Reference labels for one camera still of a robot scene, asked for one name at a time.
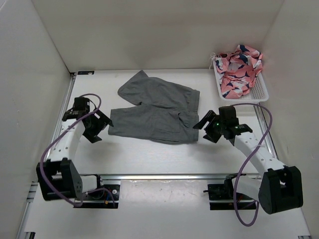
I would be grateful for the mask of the grey shorts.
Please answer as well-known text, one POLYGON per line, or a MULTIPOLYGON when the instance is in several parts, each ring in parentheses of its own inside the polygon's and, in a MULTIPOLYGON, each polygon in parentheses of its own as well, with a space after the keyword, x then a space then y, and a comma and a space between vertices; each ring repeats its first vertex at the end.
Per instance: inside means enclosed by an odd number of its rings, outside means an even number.
POLYGON ((111 110, 109 135, 165 144, 198 141, 193 128, 199 122, 198 90, 149 77, 140 70, 118 89, 118 95, 133 106, 111 110))

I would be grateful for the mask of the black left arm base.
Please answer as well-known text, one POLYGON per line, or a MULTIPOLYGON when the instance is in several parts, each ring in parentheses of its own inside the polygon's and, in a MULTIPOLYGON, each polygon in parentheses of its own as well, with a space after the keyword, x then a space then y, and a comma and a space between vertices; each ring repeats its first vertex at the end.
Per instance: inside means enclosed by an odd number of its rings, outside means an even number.
POLYGON ((83 203, 78 209, 117 209, 119 207, 120 181, 102 180, 98 187, 106 190, 86 193, 83 196, 83 203))

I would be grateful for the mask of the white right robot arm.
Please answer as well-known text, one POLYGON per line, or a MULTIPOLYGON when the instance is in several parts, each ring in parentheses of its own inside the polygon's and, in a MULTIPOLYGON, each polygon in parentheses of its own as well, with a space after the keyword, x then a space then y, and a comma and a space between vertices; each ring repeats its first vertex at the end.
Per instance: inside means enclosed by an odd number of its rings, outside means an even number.
POLYGON ((226 197, 236 199, 243 194, 256 200, 269 215, 303 206, 300 170, 286 166, 263 148, 252 129, 240 124, 234 106, 220 107, 219 114, 209 111, 195 129, 204 129, 204 138, 214 143, 224 137, 247 157, 261 176, 258 181, 242 172, 228 175, 224 181, 226 197))

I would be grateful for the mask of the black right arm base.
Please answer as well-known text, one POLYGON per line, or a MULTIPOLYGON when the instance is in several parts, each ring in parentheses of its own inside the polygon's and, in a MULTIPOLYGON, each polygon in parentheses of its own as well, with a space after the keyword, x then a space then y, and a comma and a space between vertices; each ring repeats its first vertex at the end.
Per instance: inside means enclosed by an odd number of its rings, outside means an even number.
MULTIPOLYGON (((226 191, 224 180, 208 180, 203 193, 208 196, 211 211, 234 211, 233 196, 226 191)), ((252 198, 237 193, 236 199, 238 210, 256 209, 256 203, 252 198)))

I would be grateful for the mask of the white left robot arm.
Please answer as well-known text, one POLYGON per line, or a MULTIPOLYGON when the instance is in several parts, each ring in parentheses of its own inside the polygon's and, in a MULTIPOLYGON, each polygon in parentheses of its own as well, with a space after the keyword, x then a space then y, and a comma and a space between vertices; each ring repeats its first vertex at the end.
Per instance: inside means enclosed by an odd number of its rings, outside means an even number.
POLYGON ((143 105, 147 115, 130 116, 129 109, 114 109, 111 116, 101 110, 101 104, 90 100, 91 94, 75 97, 73 105, 62 117, 60 135, 43 152, 36 167, 42 196, 46 201, 64 200, 80 208, 85 195, 100 199, 112 193, 101 184, 100 175, 82 176, 73 160, 84 137, 91 144, 100 142, 99 134, 106 127, 109 135, 151 140, 164 144, 179 145, 198 140, 201 122, 197 110, 154 109, 143 105))

